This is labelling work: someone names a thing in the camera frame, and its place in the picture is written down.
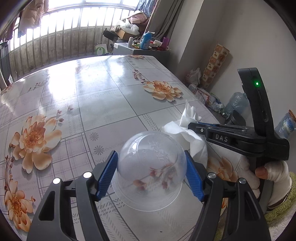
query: patterned box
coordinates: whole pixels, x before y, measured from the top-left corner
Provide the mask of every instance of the patterned box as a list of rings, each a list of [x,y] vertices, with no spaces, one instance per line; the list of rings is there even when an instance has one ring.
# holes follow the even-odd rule
[[[219,71],[221,64],[224,62],[228,54],[229,50],[227,48],[220,44],[216,45],[214,53],[212,54],[201,78],[201,85],[203,88],[207,88],[213,81],[213,78]]]

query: paper towel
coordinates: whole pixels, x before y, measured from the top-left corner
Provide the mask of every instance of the paper towel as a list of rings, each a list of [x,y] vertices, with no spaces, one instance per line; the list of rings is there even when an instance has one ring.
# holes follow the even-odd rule
[[[190,155],[195,162],[199,162],[207,167],[207,143],[205,137],[188,130],[188,124],[197,123],[201,117],[197,115],[195,107],[190,106],[186,101],[186,106],[180,120],[167,123],[163,127],[163,132],[169,134],[180,143],[184,150],[190,150]]]

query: window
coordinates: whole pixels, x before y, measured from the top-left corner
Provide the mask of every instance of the window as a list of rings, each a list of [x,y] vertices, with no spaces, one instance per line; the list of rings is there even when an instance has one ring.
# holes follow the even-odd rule
[[[115,25],[120,19],[127,18],[131,15],[137,6],[139,0],[49,0],[49,11],[42,16],[41,27],[35,29],[27,29],[27,34],[21,38],[17,38],[18,33],[18,23],[20,18],[17,19],[15,23],[15,30],[12,35],[12,39],[9,42],[10,51],[32,39],[37,39],[40,36],[45,36],[47,34],[53,34],[55,31],[60,32],[63,30],[69,30],[72,28],[80,26],[93,27],[103,26],[110,28]],[[90,5],[85,5],[88,3],[98,4],[98,7],[89,7]],[[60,7],[69,6],[73,8],[67,8],[67,10],[61,9]],[[116,8],[116,5],[121,5],[122,8]]]

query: white wall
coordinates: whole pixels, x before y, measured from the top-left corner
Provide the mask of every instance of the white wall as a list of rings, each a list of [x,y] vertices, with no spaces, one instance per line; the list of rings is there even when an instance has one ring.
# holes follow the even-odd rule
[[[180,80],[200,66],[215,37],[227,0],[185,0],[169,47],[168,69]]]
[[[176,70],[183,56],[203,1],[204,0],[184,0],[169,43],[171,54],[168,69],[171,71]]]
[[[237,69],[257,67],[274,125],[289,109],[296,113],[296,41],[280,16],[263,0],[228,0],[208,56],[216,43],[230,50],[209,88],[223,103],[227,104],[234,92],[243,92]],[[252,125],[251,118],[247,124]],[[289,141],[288,164],[296,172],[296,133]]]

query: blue gripper pad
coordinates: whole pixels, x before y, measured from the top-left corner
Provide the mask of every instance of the blue gripper pad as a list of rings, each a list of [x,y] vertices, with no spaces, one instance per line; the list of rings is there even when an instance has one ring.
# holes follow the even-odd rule
[[[117,162],[118,162],[118,154],[115,151],[113,155],[109,158],[109,161],[98,181],[99,190],[97,191],[96,195],[99,200],[101,200],[101,198],[103,198],[107,193],[107,190],[109,188],[112,177],[117,167]]]
[[[187,171],[186,177],[189,182],[191,191],[195,197],[198,198],[201,202],[204,201],[205,194],[203,192],[203,181],[201,180],[196,168],[194,167],[191,157],[185,152],[187,160]]]

